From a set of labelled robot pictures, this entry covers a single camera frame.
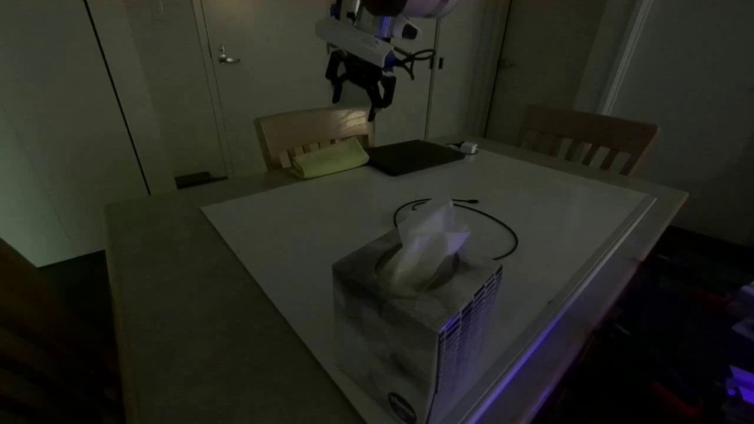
table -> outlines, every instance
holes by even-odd
[[[569,168],[648,192],[653,204],[569,299],[504,377],[482,396],[475,421],[530,417],[624,283],[668,227],[686,192],[608,176],[501,144],[506,159]],[[108,271],[132,421],[362,421],[294,336],[204,204],[290,183],[266,174],[108,207]]]

door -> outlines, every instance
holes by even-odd
[[[168,151],[173,176],[211,172],[213,176],[228,174],[228,159],[221,144],[220,118],[214,114],[213,97],[213,67],[205,67],[205,44],[197,28],[197,8],[191,0],[121,0],[115,8],[101,8],[104,13],[126,11],[131,24],[132,44],[137,48],[137,62],[147,80],[147,92],[161,125],[161,140]],[[111,61],[113,73],[134,73],[132,67]]]
[[[313,25],[332,0],[193,0],[214,67],[221,126],[234,174],[264,172],[256,120],[272,113],[331,105],[326,80],[329,44]],[[417,20],[423,37],[408,48],[435,44],[435,20]],[[417,80],[398,71],[391,107],[376,123],[377,144],[425,137],[432,71],[417,65]],[[347,103],[367,103],[362,90],[347,90]]]
[[[438,18],[430,139],[470,137],[485,120],[496,80],[491,61],[498,52],[491,32],[501,31],[503,18],[496,18],[504,8],[501,1],[506,0],[463,0]]]
[[[488,137],[514,140],[527,105],[574,107],[607,0],[509,0]]]
[[[147,183],[87,7],[0,7],[0,237],[39,266],[104,249],[104,207]]]

white tabletop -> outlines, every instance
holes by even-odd
[[[476,366],[475,397],[503,379],[532,336],[563,312],[569,299],[638,223],[655,196],[478,153],[463,163],[386,176],[370,166],[264,191],[205,207],[205,214],[289,317],[311,352],[367,421],[386,421],[337,366],[331,266],[391,231],[393,209],[416,197],[476,197],[521,237],[504,262],[491,338]],[[509,234],[465,214],[470,246],[496,256]]]
[[[559,359],[565,358],[562,362],[569,366],[569,355],[574,355],[569,350],[577,349],[580,336],[589,332],[601,310],[616,299],[630,273],[610,271],[610,283],[571,285],[571,289],[565,286],[569,278],[576,283],[598,279],[598,269],[610,269],[603,266],[610,256],[624,256],[627,264],[641,262],[682,207],[686,192],[562,165],[501,144],[492,144],[492,147],[509,157],[496,163],[496,157],[482,156],[471,165],[428,168],[406,176],[393,187],[385,185],[396,183],[393,178],[373,168],[307,183],[290,183],[290,178],[272,174],[108,207],[108,271],[128,418],[359,421],[350,401],[329,377],[331,372],[319,366],[319,362],[329,366],[329,350],[324,349],[313,359],[309,352],[311,342],[304,345],[289,326],[293,323],[290,312],[283,317],[278,305],[270,302],[273,289],[264,285],[277,276],[266,276],[260,266],[243,266],[201,212],[201,207],[234,197],[243,197],[243,204],[251,192],[272,192],[280,201],[289,201],[289,192],[303,191],[307,197],[319,185],[331,185],[331,191],[324,191],[331,196],[332,187],[354,185],[354,201],[364,204],[366,212],[359,214],[359,221],[351,221],[347,209],[343,209],[343,200],[324,201],[322,196],[313,196],[309,201],[290,204],[283,214],[280,209],[266,214],[266,201],[256,204],[256,209],[260,207],[256,217],[293,218],[293,223],[299,223],[294,217],[309,217],[309,212],[317,217],[324,212],[345,217],[337,225],[343,231],[334,232],[337,246],[326,249],[329,264],[390,227],[386,214],[396,201],[419,196],[476,196],[484,200],[484,209],[503,217],[519,231],[521,251],[506,262],[503,285],[503,336],[496,338],[498,349],[488,350],[485,362],[498,372],[488,372],[488,379],[482,379],[478,390],[470,392],[468,404],[475,404],[471,410],[476,411],[501,404],[504,411],[521,417],[519,411],[532,406],[555,383],[530,377],[529,366],[544,369],[551,379],[563,372],[551,369],[555,359],[549,358],[544,358],[543,366],[537,352],[557,352]],[[478,172],[475,176],[478,183],[470,187],[470,183],[455,176],[440,176],[458,168]],[[645,217],[630,231],[633,218],[653,197],[655,201],[645,209]],[[263,237],[253,244],[273,246],[277,242],[290,242],[293,232],[286,234],[289,239],[270,237],[266,232],[257,234]],[[557,269],[563,276],[532,278],[548,269]],[[555,325],[559,310],[580,310],[576,312],[577,330],[565,326],[565,332],[559,332]]]

wall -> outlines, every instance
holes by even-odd
[[[677,223],[754,244],[754,1],[653,1],[616,114],[661,125],[641,178],[690,191]]]
[[[111,71],[115,71],[113,85],[142,159],[150,192],[168,192],[177,187],[173,157],[165,146],[126,7],[126,1],[89,0],[99,41]]]
[[[104,204],[147,196],[86,1],[2,1],[0,237],[34,264],[104,246]]]

tissue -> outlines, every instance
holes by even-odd
[[[443,266],[470,239],[470,225],[458,217],[451,197],[425,201],[398,223],[400,246],[379,269],[379,285],[400,297],[416,297],[440,279]]]

